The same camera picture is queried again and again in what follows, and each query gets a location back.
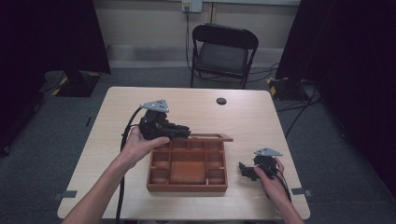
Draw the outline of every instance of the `cable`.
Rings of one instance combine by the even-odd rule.
[[[283,180],[282,180],[277,174],[274,174],[274,172],[272,172],[270,169],[268,169],[262,162],[260,163],[259,167],[265,169],[265,171],[271,173],[271,175],[273,175],[274,177],[276,177],[277,180],[279,180],[279,182],[282,185],[283,189],[286,191],[286,194],[287,194],[289,200],[291,201],[291,196],[290,196],[290,192],[289,192],[289,186],[288,186],[288,183],[286,182],[285,176],[283,176],[283,173],[280,172],[279,169],[277,169],[282,174],[282,178],[283,178]]]
[[[257,78],[257,79],[253,79],[253,80],[250,80],[250,81],[248,81],[248,82],[257,82],[257,81],[261,81],[261,80],[263,80],[263,79],[265,79],[265,78],[271,76],[272,71],[274,71],[274,70],[277,69],[277,68],[274,68],[275,65],[277,65],[277,63],[274,63],[273,65],[271,65],[271,68],[268,69],[268,70],[264,70],[264,71],[260,71],[260,72],[254,72],[254,73],[249,73],[249,74],[259,74],[259,73],[269,72],[269,74],[266,75],[266,76],[264,76],[264,77],[260,77],[260,78]],[[197,76],[197,75],[195,75],[195,74],[194,74],[194,76],[195,76],[195,77],[198,77],[198,78],[200,78],[200,79],[203,79],[203,80],[215,81],[215,82],[221,82],[221,83],[240,83],[239,81],[214,80],[214,78],[221,78],[221,77],[223,77],[223,76],[199,77],[199,76]]]
[[[319,97],[315,102],[310,103],[309,105],[315,105],[315,104],[317,104],[318,102],[320,102],[320,100],[321,100],[321,97]],[[287,105],[287,106],[285,106],[284,108],[277,110],[276,112],[277,112],[278,115],[280,116],[283,112],[285,112],[285,111],[287,111],[287,110],[293,110],[293,109],[300,109],[300,108],[303,108],[305,105],[300,105],[300,106],[296,106],[296,107],[289,108],[289,107],[291,107],[291,106],[293,106],[293,105],[298,105],[298,104],[302,104],[302,103],[304,103],[304,101],[301,101],[301,102],[298,102],[298,103],[294,103],[294,104],[291,104],[291,105]]]
[[[139,111],[142,108],[139,107],[136,109],[136,111],[134,112],[134,114],[131,116],[131,119],[128,122],[128,125],[125,127],[124,133],[121,135],[122,136],[122,140],[121,140],[121,146],[120,146],[120,151],[123,150],[126,141],[128,139],[128,134],[129,131],[131,131],[131,128],[135,125],[132,125],[132,121],[134,120],[134,117],[136,117],[137,113],[139,113]],[[116,223],[120,224],[120,214],[121,214],[121,208],[122,208],[122,201],[123,201],[123,193],[124,193],[124,186],[125,186],[125,176],[122,177],[122,180],[120,182],[120,196],[119,196],[119,204],[117,205],[117,214],[116,214]]]
[[[271,72],[273,70],[276,70],[277,68],[273,68],[275,65],[278,65],[279,63],[274,63],[271,65],[271,68],[269,70],[264,70],[264,71],[259,71],[259,72],[251,72],[250,74],[258,74],[258,73],[264,73],[264,72]]]
[[[187,22],[187,28],[186,28],[186,61],[187,61],[187,66],[190,67],[190,62],[189,62],[189,51],[190,51],[190,19],[189,19],[189,7],[184,7],[185,12],[186,12],[186,22]]]
[[[318,85],[315,86],[314,92],[312,93],[311,98],[309,99],[308,103],[306,103],[306,105],[303,107],[303,109],[299,112],[299,114],[296,116],[296,118],[294,119],[294,121],[291,123],[291,125],[288,128],[288,131],[285,134],[285,138],[288,137],[291,128],[293,127],[294,123],[297,121],[297,119],[301,116],[301,114],[303,114],[303,112],[308,108],[308,106],[311,104],[312,99],[314,98],[315,93],[317,92],[318,89]]]

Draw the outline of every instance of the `wall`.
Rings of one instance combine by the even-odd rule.
[[[180,1],[94,3],[105,43],[114,47],[112,49],[127,45],[128,55],[135,61],[134,66],[142,65],[147,60],[167,61],[170,66],[185,65],[187,20],[185,13],[181,12]],[[202,13],[189,15],[190,32],[196,25],[210,21],[248,29],[260,41],[253,66],[268,66],[279,62],[297,12],[296,4],[285,4],[287,5],[203,2]]]

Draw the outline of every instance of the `wooden table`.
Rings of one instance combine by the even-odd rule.
[[[223,97],[226,105],[216,100]],[[253,152],[271,147],[281,153],[290,189],[301,187],[274,104],[267,91],[113,87],[106,98],[82,151],[67,190],[76,198],[64,198],[58,210],[63,218],[88,192],[120,152],[121,134],[140,104],[165,99],[171,122],[190,127],[193,133],[225,133],[228,189],[225,193],[148,192],[149,156],[125,176],[121,218],[150,220],[263,220],[281,219],[274,204],[262,192],[259,181],[241,176],[238,162],[252,166]],[[143,117],[137,114],[134,123]],[[104,218],[114,218],[119,191],[111,199]],[[291,195],[303,219],[310,216],[304,195]]]

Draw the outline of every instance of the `person's left hand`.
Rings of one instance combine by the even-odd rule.
[[[133,127],[129,134],[128,140],[120,154],[128,169],[134,167],[138,161],[142,160],[155,147],[160,147],[170,141],[168,137],[159,137],[152,140],[146,140],[140,133],[139,127]]]

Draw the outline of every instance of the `chair seat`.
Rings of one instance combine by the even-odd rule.
[[[248,50],[204,43],[196,66],[201,69],[245,74]]]

